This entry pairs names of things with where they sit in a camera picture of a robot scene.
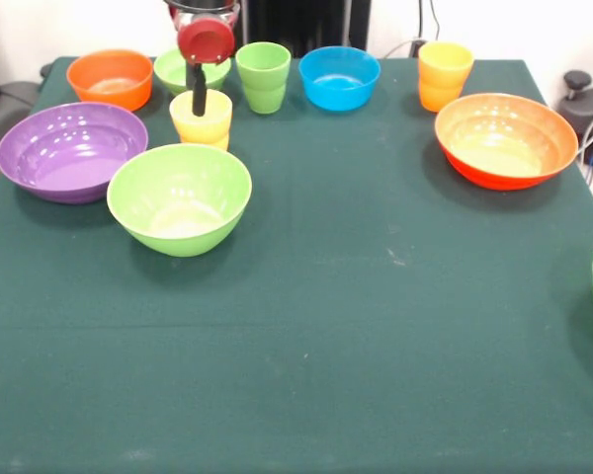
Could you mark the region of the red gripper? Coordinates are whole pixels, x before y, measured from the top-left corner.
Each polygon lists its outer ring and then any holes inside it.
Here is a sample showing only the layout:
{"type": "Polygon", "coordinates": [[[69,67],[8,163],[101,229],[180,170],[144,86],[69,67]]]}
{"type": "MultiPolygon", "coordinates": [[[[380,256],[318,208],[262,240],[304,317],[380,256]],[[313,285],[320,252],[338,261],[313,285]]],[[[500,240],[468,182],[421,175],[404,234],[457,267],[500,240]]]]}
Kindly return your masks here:
{"type": "Polygon", "coordinates": [[[234,51],[231,27],[222,20],[194,20],[178,30],[177,43],[186,64],[186,86],[193,93],[197,117],[206,113],[207,80],[202,64],[224,62],[234,51]]]}

